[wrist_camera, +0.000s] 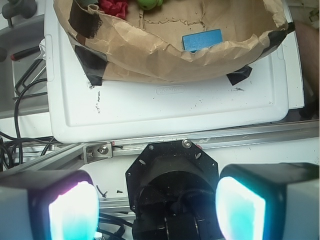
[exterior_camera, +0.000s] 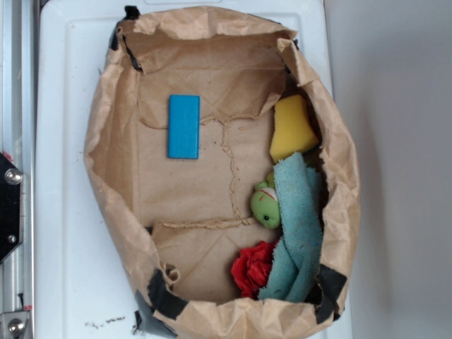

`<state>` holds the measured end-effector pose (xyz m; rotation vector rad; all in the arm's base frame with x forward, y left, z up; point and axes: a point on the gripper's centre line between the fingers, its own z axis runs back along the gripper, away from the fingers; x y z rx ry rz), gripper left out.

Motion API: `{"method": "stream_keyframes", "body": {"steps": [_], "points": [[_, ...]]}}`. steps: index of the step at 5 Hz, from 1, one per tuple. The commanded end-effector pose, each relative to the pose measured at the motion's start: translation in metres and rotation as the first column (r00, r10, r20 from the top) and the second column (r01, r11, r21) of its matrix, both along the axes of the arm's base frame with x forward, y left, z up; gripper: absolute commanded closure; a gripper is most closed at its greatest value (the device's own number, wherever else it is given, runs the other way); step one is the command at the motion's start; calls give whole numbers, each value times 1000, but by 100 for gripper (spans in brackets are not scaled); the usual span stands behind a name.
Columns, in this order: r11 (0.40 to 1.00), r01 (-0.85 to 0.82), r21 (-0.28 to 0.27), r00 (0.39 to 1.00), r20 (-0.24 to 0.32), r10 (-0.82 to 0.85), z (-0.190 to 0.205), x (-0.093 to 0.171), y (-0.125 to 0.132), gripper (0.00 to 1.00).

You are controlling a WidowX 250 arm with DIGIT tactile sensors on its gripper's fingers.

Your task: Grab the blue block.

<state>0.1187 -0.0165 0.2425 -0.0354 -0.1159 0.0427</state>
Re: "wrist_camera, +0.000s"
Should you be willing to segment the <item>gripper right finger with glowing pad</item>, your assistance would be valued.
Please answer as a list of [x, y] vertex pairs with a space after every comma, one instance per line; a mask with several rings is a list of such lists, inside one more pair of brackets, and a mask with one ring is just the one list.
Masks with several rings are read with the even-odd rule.
[[318, 240], [317, 164], [229, 164], [216, 188], [218, 224], [226, 240]]

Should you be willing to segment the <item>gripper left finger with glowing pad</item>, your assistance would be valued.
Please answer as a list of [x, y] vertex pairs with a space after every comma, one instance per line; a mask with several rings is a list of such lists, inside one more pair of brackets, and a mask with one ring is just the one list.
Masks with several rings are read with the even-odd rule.
[[0, 175], [2, 240], [92, 240], [99, 197], [83, 170], [6, 171]]

